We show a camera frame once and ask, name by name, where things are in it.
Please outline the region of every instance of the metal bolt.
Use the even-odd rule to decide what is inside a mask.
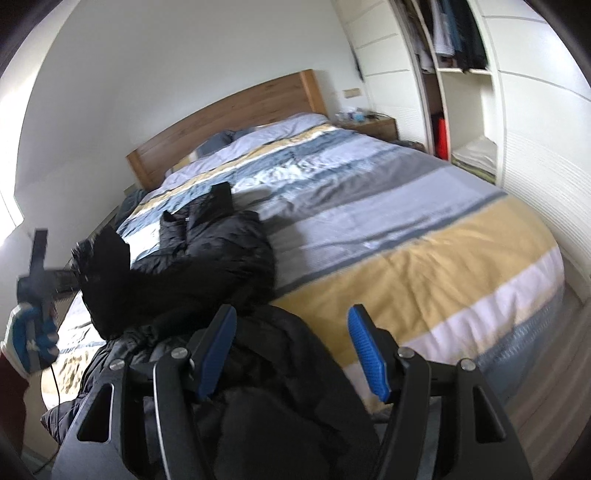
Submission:
[[[409,358],[414,357],[414,350],[407,346],[402,346],[398,349],[398,356],[408,360]]]
[[[109,368],[115,372],[117,370],[121,370],[123,367],[125,366],[125,360],[123,360],[122,358],[118,358],[117,360],[113,360],[110,364],[109,364]]]
[[[176,360],[182,360],[183,358],[187,358],[188,354],[189,354],[189,351],[185,347],[182,347],[182,346],[178,346],[176,348],[173,348],[173,351],[170,352],[170,356],[172,356]]]
[[[462,360],[460,362],[460,367],[462,367],[462,370],[465,370],[466,372],[473,372],[476,370],[476,364],[469,358]]]

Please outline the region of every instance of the wooden nightstand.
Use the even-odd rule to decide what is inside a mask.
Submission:
[[[388,116],[380,116],[376,120],[366,120],[363,123],[358,122],[336,122],[335,125],[347,130],[355,130],[363,135],[374,137],[385,142],[398,140],[398,128],[396,119]]]

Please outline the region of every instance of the cable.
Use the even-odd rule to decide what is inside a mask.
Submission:
[[[61,403],[61,398],[60,398],[60,387],[58,387],[57,385],[57,378],[56,378],[56,373],[53,371],[53,365],[50,365],[51,368],[51,374],[53,375],[53,382],[56,385],[56,390],[57,390],[57,421],[59,423],[60,421],[60,403]],[[58,452],[60,451],[60,446],[57,446],[57,449],[55,451],[55,453],[51,456],[51,458],[46,461],[43,465],[41,465],[37,470],[35,470],[33,472],[33,475],[39,475],[41,473],[41,471],[50,463],[52,463],[53,460],[55,460]]]

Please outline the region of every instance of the handheld device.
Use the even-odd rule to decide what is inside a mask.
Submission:
[[[45,269],[47,230],[35,230],[29,274],[17,283],[17,301],[27,302],[41,310],[41,317],[27,323],[27,351],[32,371],[40,370],[43,360],[39,357],[35,339],[41,333],[43,321],[51,315],[51,305],[65,294],[79,290],[78,280],[72,270]]]

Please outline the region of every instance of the hanging clothes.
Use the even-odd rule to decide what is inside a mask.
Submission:
[[[450,35],[449,20],[441,10],[439,0],[431,0],[431,11],[433,13],[433,46],[435,53],[442,57],[453,57],[456,51],[453,48],[452,36]]]
[[[413,50],[415,55],[418,56],[418,62],[421,66],[421,70],[427,73],[435,73],[435,65],[433,64],[433,59],[431,55],[427,52],[425,48],[425,44],[423,43],[421,37],[418,34],[417,27],[415,24],[409,19],[408,25],[410,26],[410,36],[413,42]]]
[[[488,65],[486,50],[467,0],[443,0],[443,7],[448,12],[448,21],[453,19],[462,45],[456,52],[458,67],[464,71],[485,69]]]
[[[462,40],[460,39],[460,34],[457,31],[456,17],[453,14],[452,5],[450,4],[449,0],[441,1],[443,3],[443,13],[447,17],[447,25],[449,26],[449,34],[452,38],[452,45],[457,55],[458,52],[463,52],[464,49],[462,46]]]

